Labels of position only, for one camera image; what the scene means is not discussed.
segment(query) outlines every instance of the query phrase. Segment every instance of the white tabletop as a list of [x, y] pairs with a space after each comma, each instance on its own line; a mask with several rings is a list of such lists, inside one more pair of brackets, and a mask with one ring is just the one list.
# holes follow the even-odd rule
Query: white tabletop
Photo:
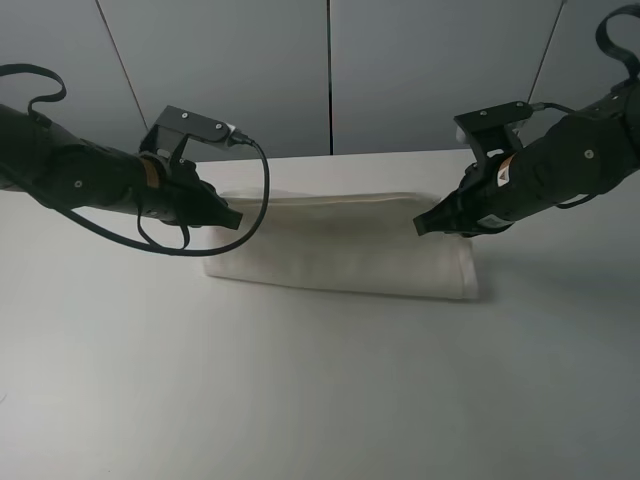
[[[471, 161], [281, 159], [273, 188], [445, 194]], [[0, 478], [635, 478], [639, 187], [475, 239], [475, 303], [208, 278], [1, 192]]]

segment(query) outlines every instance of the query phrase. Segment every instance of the label sticker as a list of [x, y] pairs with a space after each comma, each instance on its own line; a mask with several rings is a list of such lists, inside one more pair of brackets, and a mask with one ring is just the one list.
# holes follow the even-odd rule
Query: label sticker
[[482, 227], [486, 227], [486, 228], [502, 228], [502, 227], [506, 227], [507, 225], [511, 225], [515, 222], [511, 222], [509, 220], [504, 220], [500, 217], [497, 217], [493, 214], [491, 215], [487, 215], [484, 218], [481, 218], [480, 220], [478, 220], [478, 225], [482, 226]]
[[513, 155], [507, 158], [498, 169], [498, 186], [502, 187], [509, 183], [509, 165], [511, 165], [511, 159]]

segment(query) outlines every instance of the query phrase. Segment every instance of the metal bracket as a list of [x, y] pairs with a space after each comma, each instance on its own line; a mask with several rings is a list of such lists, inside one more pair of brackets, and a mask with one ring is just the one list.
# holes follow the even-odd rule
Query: metal bracket
[[[511, 125], [527, 120], [532, 115], [533, 108], [528, 103], [511, 102], [454, 117], [476, 157], [476, 163], [465, 171], [460, 183], [461, 190], [486, 178], [499, 162], [522, 149], [522, 142]], [[502, 150], [503, 153], [489, 157], [488, 153], [495, 150]]]
[[170, 157], [179, 162], [189, 139], [226, 150], [235, 127], [181, 108], [168, 106], [140, 143], [140, 152]]

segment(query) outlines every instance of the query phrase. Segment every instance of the white fabric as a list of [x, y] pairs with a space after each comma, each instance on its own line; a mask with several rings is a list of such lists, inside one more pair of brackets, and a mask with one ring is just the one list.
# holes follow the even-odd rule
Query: white fabric
[[[244, 218], [239, 232], [211, 228], [213, 247], [246, 232], [260, 209], [255, 193], [222, 195]], [[457, 235], [416, 234], [413, 218], [437, 201], [416, 193], [273, 192], [255, 236], [237, 250], [205, 259], [205, 272], [289, 287], [476, 298], [471, 242]]]

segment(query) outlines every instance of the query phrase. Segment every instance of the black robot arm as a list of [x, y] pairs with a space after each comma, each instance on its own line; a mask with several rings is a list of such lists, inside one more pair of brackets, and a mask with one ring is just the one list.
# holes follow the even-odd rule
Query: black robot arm
[[[192, 112], [167, 107], [143, 139], [140, 152], [131, 155], [80, 139], [33, 110], [39, 101], [58, 101], [66, 89], [50, 70], [28, 64], [0, 66], [0, 76], [32, 73], [52, 78], [59, 93], [37, 97], [24, 114], [0, 105], [0, 189], [24, 190], [44, 206], [110, 240], [141, 250], [180, 256], [206, 256], [237, 248], [257, 230], [266, 213], [269, 169], [260, 146], [227, 123]], [[265, 172], [263, 206], [247, 234], [219, 249], [185, 250], [189, 227], [205, 225], [238, 229], [242, 214], [228, 207], [215, 188], [200, 180], [196, 165], [182, 158], [192, 139], [226, 149], [236, 144], [252, 146]], [[147, 243], [106, 231], [72, 210], [89, 206], [137, 216], [138, 231]], [[167, 248], [143, 230], [141, 217], [179, 226], [182, 249]]]
[[[614, 45], [606, 31], [607, 20], [620, 14], [640, 17], [640, 6], [612, 12], [596, 40], [605, 54], [625, 64], [629, 79], [601, 100], [575, 112], [556, 104], [513, 102], [455, 117], [476, 162], [457, 190], [414, 219], [420, 235], [500, 233], [547, 208], [586, 203], [640, 168], [640, 62]], [[523, 148], [514, 126], [545, 108], [569, 113]], [[572, 200], [579, 195], [585, 197]]]

